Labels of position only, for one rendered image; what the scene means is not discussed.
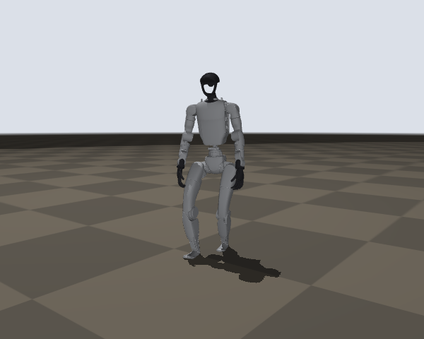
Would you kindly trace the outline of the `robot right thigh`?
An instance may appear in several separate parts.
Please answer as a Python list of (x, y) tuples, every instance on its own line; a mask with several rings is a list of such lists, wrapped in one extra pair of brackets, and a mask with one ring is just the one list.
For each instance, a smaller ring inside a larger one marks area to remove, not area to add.
[(187, 214), (189, 220), (194, 220), (199, 214), (198, 208), (194, 205), (202, 183), (202, 178), (204, 178), (206, 174), (205, 161), (194, 162), (189, 169), (183, 196), (183, 211), (184, 214)]

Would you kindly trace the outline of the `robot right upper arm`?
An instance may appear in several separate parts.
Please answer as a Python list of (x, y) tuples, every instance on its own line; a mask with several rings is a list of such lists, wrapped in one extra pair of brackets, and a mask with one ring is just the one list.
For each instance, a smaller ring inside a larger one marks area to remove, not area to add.
[(188, 106), (186, 110), (186, 120), (185, 120), (185, 131), (183, 141), (191, 142), (193, 140), (194, 134), (192, 133), (192, 129), (194, 128), (195, 116), (196, 116), (196, 105)]

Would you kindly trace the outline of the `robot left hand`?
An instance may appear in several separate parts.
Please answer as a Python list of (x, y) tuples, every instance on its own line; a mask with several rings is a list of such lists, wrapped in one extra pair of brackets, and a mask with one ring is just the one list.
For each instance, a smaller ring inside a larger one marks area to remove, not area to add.
[(235, 185), (231, 187), (231, 189), (233, 190), (237, 190), (237, 189), (241, 189), (243, 186), (243, 179), (244, 179), (244, 172), (243, 169), (245, 168), (240, 166), (240, 160), (236, 160), (235, 162), (235, 169), (237, 169), (236, 171), (236, 175), (233, 177), (233, 179), (231, 180), (231, 182), (233, 182), (236, 178), (236, 182)]

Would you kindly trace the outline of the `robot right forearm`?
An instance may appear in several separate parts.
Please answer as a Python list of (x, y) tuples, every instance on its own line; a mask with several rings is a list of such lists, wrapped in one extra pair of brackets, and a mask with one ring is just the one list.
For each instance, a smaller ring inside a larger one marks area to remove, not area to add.
[(179, 164), (180, 159), (184, 159), (184, 165), (186, 164), (186, 159), (188, 156), (188, 150), (190, 147), (190, 144), (187, 141), (183, 141), (184, 133), (182, 134), (182, 139), (180, 143), (180, 150), (179, 150), (179, 159), (177, 161), (177, 164)]

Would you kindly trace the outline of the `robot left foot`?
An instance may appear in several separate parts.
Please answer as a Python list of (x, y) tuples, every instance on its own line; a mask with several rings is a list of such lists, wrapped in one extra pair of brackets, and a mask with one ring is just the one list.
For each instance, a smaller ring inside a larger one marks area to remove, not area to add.
[(229, 246), (229, 245), (221, 244), (221, 245), (219, 246), (219, 248), (218, 248), (218, 249), (216, 249), (216, 251), (225, 251), (225, 250), (228, 248), (228, 246)]

